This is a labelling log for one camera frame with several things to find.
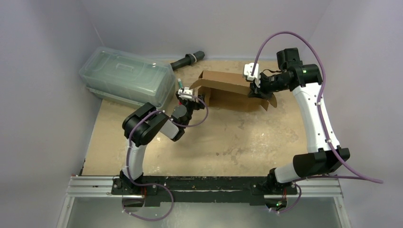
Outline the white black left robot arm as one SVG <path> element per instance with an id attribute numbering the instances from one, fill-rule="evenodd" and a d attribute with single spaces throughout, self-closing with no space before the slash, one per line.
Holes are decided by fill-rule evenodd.
<path id="1" fill-rule="evenodd" d="M 128 140 L 128 148 L 119 178 L 129 194 L 137 194 L 141 190 L 145 149 L 153 138 L 162 133 L 175 142 L 184 135 L 186 128 L 198 125 L 189 124 L 193 111 L 206 109 L 206 113 L 209 112 L 203 95 L 180 97 L 178 100 L 179 105 L 171 116 L 151 103 L 146 103 L 123 121 L 122 128 Z"/>

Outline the brown cardboard box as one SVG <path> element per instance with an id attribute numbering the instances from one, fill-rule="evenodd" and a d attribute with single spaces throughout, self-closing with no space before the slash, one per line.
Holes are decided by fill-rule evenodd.
<path id="1" fill-rule="evenodd" d="M 277 99 L 269 100 L 248 97 L 250 83 L 241 74 L 204 70 L 190 89 L 196 89 L 198 95 L 204 96 L 209 107 L 222 108 L 239 112 L 254 112 L 269 106 L 277 107 Z"/>

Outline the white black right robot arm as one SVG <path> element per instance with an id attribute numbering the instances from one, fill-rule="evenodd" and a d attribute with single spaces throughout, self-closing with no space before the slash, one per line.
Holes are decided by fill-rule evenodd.
<path id="1" fill-rule="evenodd" d="M 337 137 L 326 130 L 329 124 L 324 99 L 320 95 L 323 79 L 319 67 L 305 65 L 297 48 L 286 48 L 277 53 L 279 70 L 268 76 L 259 72 L 259 65 L 245 64 L 243 76 L 250 83 L 249 97 L 270 100 L 275 92 L 289 90 L 295 97 L 303 119 L 307 137 L 307 153 L 295 155 L 290 164 L 273 168 L 261 185 L 272 193 L 279 193 L 292 181 L 335 172 L 350 158 L 348 148 L 341 148 Z"/>

